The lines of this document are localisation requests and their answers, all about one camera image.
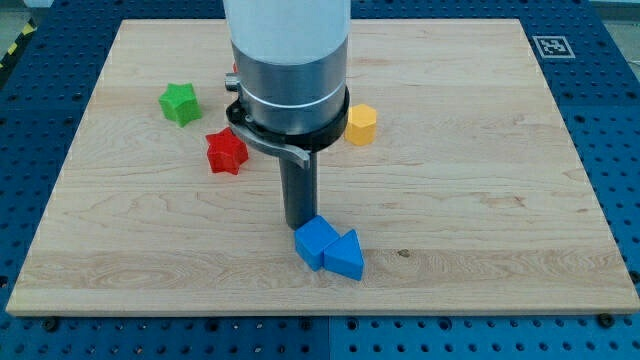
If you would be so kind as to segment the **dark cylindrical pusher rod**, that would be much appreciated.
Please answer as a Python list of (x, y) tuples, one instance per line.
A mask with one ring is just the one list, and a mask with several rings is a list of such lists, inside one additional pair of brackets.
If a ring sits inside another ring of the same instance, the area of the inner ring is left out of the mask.
[(286, 223), (297, 230), (317, 215), (317, 155), (310, 154), (308, 169), (284, 159), (279, 166)]

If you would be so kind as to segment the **black flange with metal bracket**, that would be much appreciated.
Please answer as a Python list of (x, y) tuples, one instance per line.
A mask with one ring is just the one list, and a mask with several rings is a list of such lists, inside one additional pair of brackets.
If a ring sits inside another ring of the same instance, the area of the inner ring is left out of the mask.
[(239, 100), (226, 108), (231, 132), (250, 147), (264, 154), (293, 162), (302, 169), (310, 167), (311, 155), (335, 143), (344, 133), (350, 105), (349, 89), (338, 114), (324, 127), (298, 135), (273, 132), (259, 125)]

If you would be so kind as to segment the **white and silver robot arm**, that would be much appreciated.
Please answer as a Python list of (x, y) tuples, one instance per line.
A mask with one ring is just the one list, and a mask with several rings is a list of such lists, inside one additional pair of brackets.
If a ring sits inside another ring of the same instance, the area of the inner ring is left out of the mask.
[(278, 158), (285, 217), (297, 229), (317, 213), (317, 153), (347, 124), (346, 0), (224, 0), (238, 98), (226, 110), (234, 135)]

